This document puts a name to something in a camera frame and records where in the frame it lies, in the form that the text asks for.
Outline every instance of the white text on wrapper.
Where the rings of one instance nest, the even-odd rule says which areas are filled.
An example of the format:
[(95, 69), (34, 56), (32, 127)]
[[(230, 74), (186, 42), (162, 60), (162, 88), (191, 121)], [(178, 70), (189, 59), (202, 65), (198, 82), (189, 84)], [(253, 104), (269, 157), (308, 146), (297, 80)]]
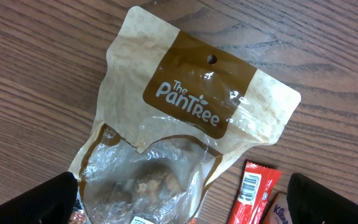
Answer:
[(219, 123), (219, 117), (217, 115), (212, 115), (209, 110), (204, 110), (203, 105), (207, 105), (208, 102), (203, 100), (203, 95), (199, 98), (192, 95), (187, 95), (187, 89), (182, 88), (180, 85), (181, 82), (174, 80), (175, 84), (173, 89), (171, 89), (171, 84), (163, 82), (158, 88), (155, 96), (159, 97), (160, 95), (166, 95), (165, 100), (168, 103), (171, 103), (177, 107), (181, 105), (183, 110), (186, 110), (191, 115), (195, 115), (198, 118), (201, 118), (205, 122), (210, 122), (213, 126), (217, 126)]

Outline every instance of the wood grain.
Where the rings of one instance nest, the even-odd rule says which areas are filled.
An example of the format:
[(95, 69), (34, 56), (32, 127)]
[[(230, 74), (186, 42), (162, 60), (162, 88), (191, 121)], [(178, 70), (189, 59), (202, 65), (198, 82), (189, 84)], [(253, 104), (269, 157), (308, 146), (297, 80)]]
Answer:
[(216, 181), (200, 223), (226, 222), (246, 159), (283, 171), (275, 191), (301, 172), (358, 203), (358, 1), (0, 0), (0, 204), (68, 169), (135, 5), (302, 94), (279, 142)]

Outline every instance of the red wrapper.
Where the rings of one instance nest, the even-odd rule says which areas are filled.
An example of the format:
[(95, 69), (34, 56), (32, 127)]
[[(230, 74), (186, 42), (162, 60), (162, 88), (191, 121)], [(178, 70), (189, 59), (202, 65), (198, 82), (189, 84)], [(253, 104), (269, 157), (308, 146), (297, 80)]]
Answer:
[(239, 196), (227, 224), (258, 224), (281, 171), (247, 162)]

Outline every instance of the wooden surface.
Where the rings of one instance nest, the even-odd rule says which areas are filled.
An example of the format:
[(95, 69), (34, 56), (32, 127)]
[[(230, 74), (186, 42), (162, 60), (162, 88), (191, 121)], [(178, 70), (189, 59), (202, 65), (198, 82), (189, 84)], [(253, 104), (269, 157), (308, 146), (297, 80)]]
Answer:
[(358, 1), (0, 0), (0, 204), (68, 169), (134, 5), (302, 94), (279, 142), (216, 181), (201, 223), (226, 222), (245, 159), (283, 171), (275, 190), (301, 172), (358, 203)]

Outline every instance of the white label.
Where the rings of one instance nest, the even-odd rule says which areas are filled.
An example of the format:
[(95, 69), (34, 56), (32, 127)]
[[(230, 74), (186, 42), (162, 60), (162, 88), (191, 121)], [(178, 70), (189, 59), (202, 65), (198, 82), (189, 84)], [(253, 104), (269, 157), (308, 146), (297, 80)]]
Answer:
[(253, 205), (255, 203), (261, 178), (260, 174), (245, 172), (238, 198), (241, 203), (246, 205)]
[(131, 221), (131, 224), (154, 224), (150, 221), (147, 221), (146, 219), (144, 218), (141, 218), (141, 217), (135, 217), (132, 221)]

